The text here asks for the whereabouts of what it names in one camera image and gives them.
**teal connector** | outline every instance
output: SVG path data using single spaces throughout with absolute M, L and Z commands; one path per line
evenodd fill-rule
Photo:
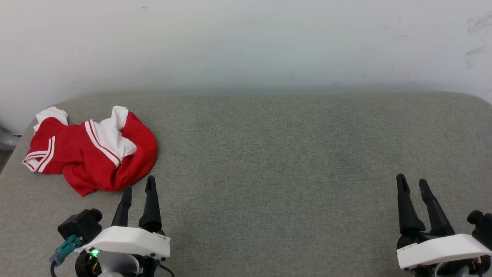
M 76 235 L 71 235 L 55 250 L 55 253 L 50 258 L 50 263 L 55 262 L 55 266 L 60 266 L 65 261 L 65 258 L 81 245 L 80 239 Z

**gray fabric surface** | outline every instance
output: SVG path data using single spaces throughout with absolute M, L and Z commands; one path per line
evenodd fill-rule
M 472 210 L 492 211 L 492 107 L 472 96 L 102 97 L 57 107 L 79 124 L 109 117 L 114 105 L 158 141 L 151 174 L 171 237 L 165 265 L 177 277 L 410 276 L 395 253 L 398 173 L 428 229 L 420 178 L 457 233 L 473 230 Z M 21 160 L 32 135 L 29 127 L 0 176 L 2 276 L 48 276 L 57 226 L 97 208 L 108 227 L 121 197 L 82 198 L 61 175 L 31 173 Z M 133 186 L 131 226 L 144 183 Z M 75 258 L 58 276 L 75 276 Z
M 0 150 L 0 174 L 12 155 L 12 150 Z

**white wall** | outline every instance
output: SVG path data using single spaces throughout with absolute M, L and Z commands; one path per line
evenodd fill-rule
M 4 0 L 0 125 L 74 95 L 200 88 L 492 102 L 491 31 L 490 0 Z

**green led light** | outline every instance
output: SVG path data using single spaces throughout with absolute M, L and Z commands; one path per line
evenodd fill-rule
M 97 257 L 97 255 L 99 254 L 99 252 L 101 252 L 100 250 L 97 250 L 97 249 L 94 249 L 91 251 L 91 256 L 92 257 Z

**cable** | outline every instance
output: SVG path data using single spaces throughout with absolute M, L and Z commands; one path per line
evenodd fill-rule
M 53 262 L 51 263 L 51 267 L 50 267 L 51 277 L 57 277 L 57 275 L 55 274 L 55 265 L 56 265 L 56 264 L 57 264 L 57 263 L 56 263 L 55 261 L 53 261 Z
M 169 272 L 171 274 L 172 277 L 174 277 L 174 273 L 167 267 L 163 266 L 163 265 L 159 265 L 160 268 L 162 268 L 163 270 Z
M 446 263 L 440 263 L 435 267 L 434 276 L 437 276 L 437 271 L 439 271 Z
M 99 260 L 97 260 L 95 263 L 94 263 L 94 266 L 92 267 L 92 273 L 94 273 L 94 275 L 97 275 L 97 273 L 95 272 L 95 267 L 97 266 L 97 264 L 99 263 Z

